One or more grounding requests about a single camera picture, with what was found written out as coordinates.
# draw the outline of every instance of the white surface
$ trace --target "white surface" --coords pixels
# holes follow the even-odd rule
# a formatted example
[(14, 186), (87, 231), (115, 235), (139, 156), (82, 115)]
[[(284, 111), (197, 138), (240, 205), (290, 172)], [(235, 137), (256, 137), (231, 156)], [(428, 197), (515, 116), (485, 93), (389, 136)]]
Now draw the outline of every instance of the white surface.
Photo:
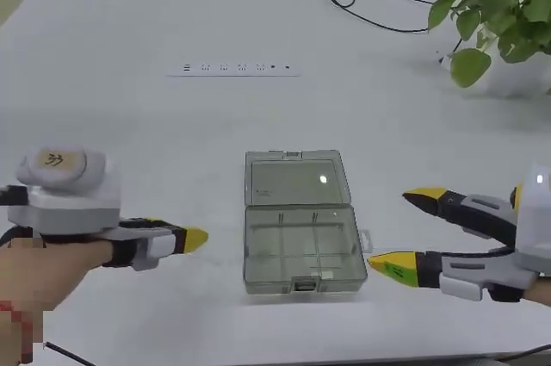
[[(421, 4), (356, 6), (396, 27), (426, 25)], [(548, 343), (549, 308), (462, 301), (372, 272), (352, 297), (245, 294), (249, 150), (340, 150), (358, 226), (377, 248), (497, 245), (400, 195), (437, 184), (506, 198), (533, 160), (551, 164), (551, 106), (457, 89), (435, 61), (444, 41), (456, 43), (453, 26), (430, 36), (384, 32), (328, 0), (26, 0), (0, 28), (0, 180), (11, 181), (28, 146), (77, 142), (124, 164), (124, 216), (211, 234), (195, 255), (153, 271), (90, 273), (46, 316), (45, 338), (117, 366), (375, 361)], [(165, 76), (171, 61), (213, 54), (293, 55), (302, 75)], [(72, 364), (50, 351), (34, 361)]]

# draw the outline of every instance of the yellow label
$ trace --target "yellow label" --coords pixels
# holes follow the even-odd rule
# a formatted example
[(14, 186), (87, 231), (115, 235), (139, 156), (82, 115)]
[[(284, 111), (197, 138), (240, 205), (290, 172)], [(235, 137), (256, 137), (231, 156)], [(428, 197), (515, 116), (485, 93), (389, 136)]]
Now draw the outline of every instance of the yellow label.
[(36, 159), (36, 167), (41, 170), (74, 171), (78, 162), (78, 154), (79, 152), (74, 151), (43, 149)]

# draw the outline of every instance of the human hand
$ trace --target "human hand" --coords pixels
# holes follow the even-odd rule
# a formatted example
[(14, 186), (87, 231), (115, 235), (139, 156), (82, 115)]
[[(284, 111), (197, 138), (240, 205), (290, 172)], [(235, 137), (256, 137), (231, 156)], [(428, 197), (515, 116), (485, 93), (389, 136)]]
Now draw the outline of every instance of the human hand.
[(14, 322), (10, 312), (0, 312), (0, 366), (32, 354), (33, 343), (42, 342), (43, 312), (57, 307), (113, 254), (108, 241), (44, 245), (42, 239), (13, 238), (0, 246), (0, 302), (21, 317)]

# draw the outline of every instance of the potted plant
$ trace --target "potted plant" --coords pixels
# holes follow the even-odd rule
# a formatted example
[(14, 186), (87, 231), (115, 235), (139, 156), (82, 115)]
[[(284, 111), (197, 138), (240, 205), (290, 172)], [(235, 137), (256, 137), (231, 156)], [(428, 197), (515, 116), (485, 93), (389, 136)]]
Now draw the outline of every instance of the potted plant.
[(489, 86), (510, 88), (507, 96), (549, 90), (543, 77), (551, 60), (551, 0), (437, 0), (429, 30), (447, 16), (461, 37), (449, 55), (459, 86), (472, 86), (492, 67), (498, 71)]

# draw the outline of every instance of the plastic box lid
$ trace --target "plastic box lid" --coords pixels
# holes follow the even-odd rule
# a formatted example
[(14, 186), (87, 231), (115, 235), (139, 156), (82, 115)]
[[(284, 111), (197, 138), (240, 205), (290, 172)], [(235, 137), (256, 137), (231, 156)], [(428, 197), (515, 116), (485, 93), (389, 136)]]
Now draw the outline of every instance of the plastic box lid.
[(247, 152), (245, 204), (350, 204), (340, 153)]

